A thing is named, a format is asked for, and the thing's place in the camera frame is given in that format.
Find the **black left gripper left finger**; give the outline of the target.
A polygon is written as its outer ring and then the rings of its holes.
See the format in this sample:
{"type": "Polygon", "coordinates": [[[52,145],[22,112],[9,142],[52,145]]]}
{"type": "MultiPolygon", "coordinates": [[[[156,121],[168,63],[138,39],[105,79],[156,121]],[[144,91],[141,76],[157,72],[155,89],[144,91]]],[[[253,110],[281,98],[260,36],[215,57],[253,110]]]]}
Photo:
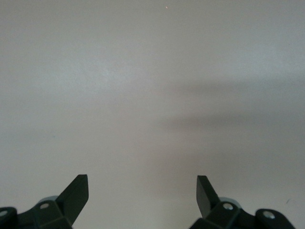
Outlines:
{"type": "Polygon", "coordinates": [[[72,229],[89,199],[87,175],[78,175],[59,196],[40,200],[18,213],[14,207],[0,208],[2,229],[72,229]]]}

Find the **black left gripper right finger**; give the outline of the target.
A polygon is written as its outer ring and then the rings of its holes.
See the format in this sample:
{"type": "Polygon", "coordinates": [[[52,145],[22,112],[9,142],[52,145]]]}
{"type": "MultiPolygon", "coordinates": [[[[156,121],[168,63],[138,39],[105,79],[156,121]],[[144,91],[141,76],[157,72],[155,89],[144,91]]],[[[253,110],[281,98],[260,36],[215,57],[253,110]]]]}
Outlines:
{"type": "Polygon", "coordinates": [[[282,213],[267,208],[254,215],[244,211],[237,201],[218,197],[207,176],[198,176],[196,201],[201,218],[192,229],[294,229],[295,226],[282,213]]]}

